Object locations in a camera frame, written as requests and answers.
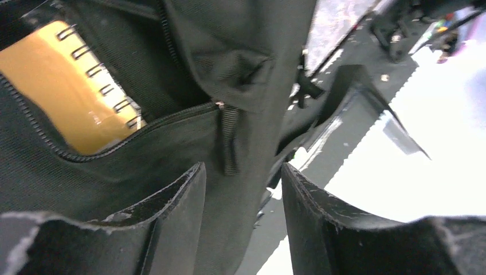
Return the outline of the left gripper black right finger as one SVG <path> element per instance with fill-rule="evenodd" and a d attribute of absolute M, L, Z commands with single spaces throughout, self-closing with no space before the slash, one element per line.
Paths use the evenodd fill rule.
<path fill-rule="evenodd" d="M 485 217 L 402 223 L 320 189 L 288 163 L 281 179 L 294 274 L 485 273 Z"/>

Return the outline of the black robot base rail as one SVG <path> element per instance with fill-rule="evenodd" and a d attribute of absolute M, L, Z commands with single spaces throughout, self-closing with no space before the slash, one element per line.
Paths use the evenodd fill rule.
<path fill-rule="evenodd" d="M 336 153 L 335 159 L 329 158 L 323 164 L 325 175 L 330 176 L 349 153 L 343 142 L 356 146 L 365 134 L 366 124 L 350 119 L 356 98 L 366 99 L 377 115 L 390 111 L 389 98 L 380 91 L 378 75 L 386 69 L 397 71 L 398 79 L 392 82 L 392 91 L 396 91 L 417 67 L 409 52 L 427 28 L 440 17 L 468 6 L 474 8 L 474 15 L 479 15 L 485 2 L 392 1 L 383 10 L 372 11 L 358 21 L 350 31 L 357 35 L 358 43 L 353 45 L 348 39 L 340 43 L 344 54 L 331 65 L 329 76 L 320 68 L 311 76 L 300 72 L 296 96 L 301 118 L 309 130 L 281 150 L 270 178 L 281 179 L 283 164 L 290 164 L 290 157 L 299 146 L 310 149 L 317 144 Z"/>

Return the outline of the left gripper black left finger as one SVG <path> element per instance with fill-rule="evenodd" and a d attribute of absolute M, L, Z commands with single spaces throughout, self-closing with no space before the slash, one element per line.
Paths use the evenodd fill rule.
<path fill-rule="evenodd" d="M 192 274 L 206 167 L 102 221 L 51 212 L 1 214 L 2 274 Z"/>

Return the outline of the black student backpack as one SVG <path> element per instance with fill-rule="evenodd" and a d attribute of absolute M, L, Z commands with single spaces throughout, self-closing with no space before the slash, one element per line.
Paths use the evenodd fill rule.
<path fill-rule="evenodd" d="M 2 1 L 1 50 L 76 28 L 146 125 L 95 154 L 71 147 L 1 72 L 1 214 L 102 221 L 206 167 L 192 274 L 235 274 L 281 150 L 309 130 L 297 82 L 315 1 Z"/>

